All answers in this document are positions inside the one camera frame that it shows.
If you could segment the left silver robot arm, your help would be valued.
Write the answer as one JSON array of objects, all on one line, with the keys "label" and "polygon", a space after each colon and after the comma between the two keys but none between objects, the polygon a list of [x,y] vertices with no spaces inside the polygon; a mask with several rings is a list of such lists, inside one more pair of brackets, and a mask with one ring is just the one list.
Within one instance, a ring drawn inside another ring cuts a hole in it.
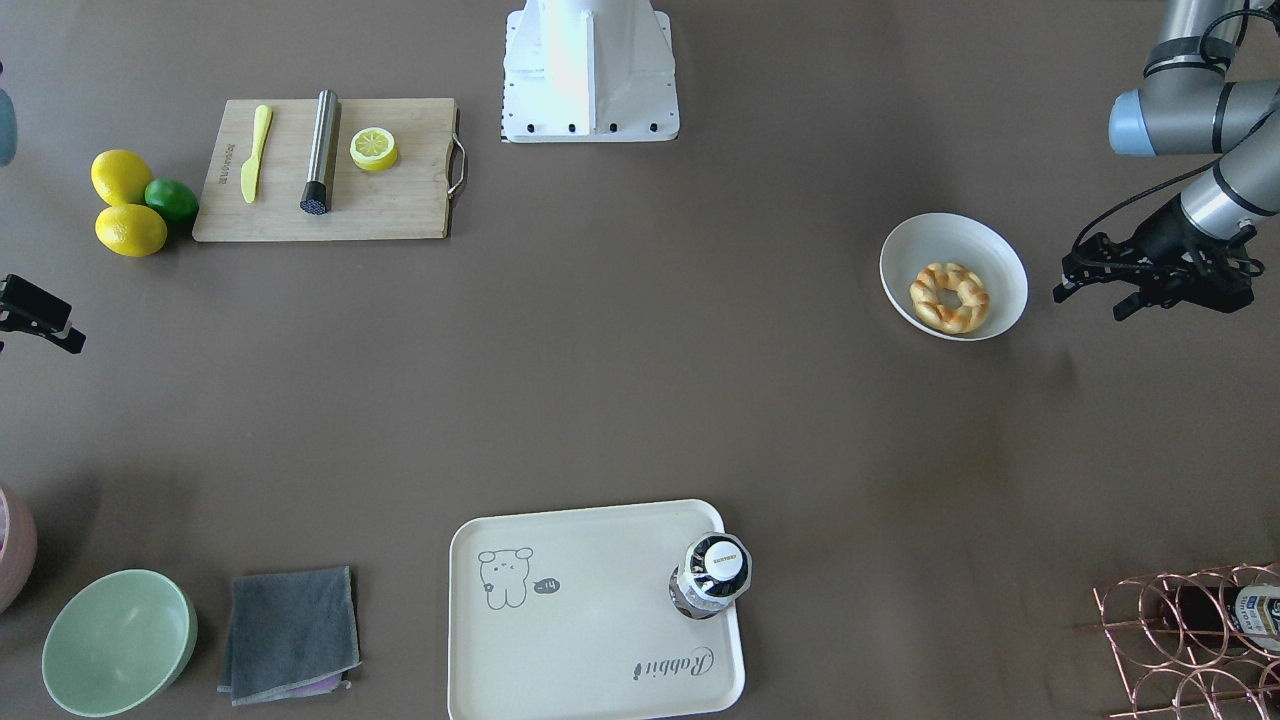
[{"label": "left silver robot arm", "polygon": [[1194,304],[1234,313],[1253,302],[1265,265],[1247,252],[1279,210],[1277,82],[1228,70],[1251,26],[1277,23],[1275,1],[1170,1],[1144,82],[1116,97],[1108,141],[1120,155],[1207,154],[1185,188],[1117,242],[1094,223],[1062,259],[1059,304],[1088,284],[1125,282],[1124,320],[1147,307]]}]

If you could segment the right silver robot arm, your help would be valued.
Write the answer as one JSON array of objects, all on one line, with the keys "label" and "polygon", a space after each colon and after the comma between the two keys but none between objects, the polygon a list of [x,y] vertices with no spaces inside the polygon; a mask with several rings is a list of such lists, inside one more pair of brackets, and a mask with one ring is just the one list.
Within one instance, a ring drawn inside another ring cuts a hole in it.
[{"label": "right silver robot arm", "polygon": [[[17,155],[17,114],[1,91],[1,167]],[[81,354],[86,336],[70,323],[72,305],[17,274],[1,278],[1,332],[44,338],[69,354]]]}]

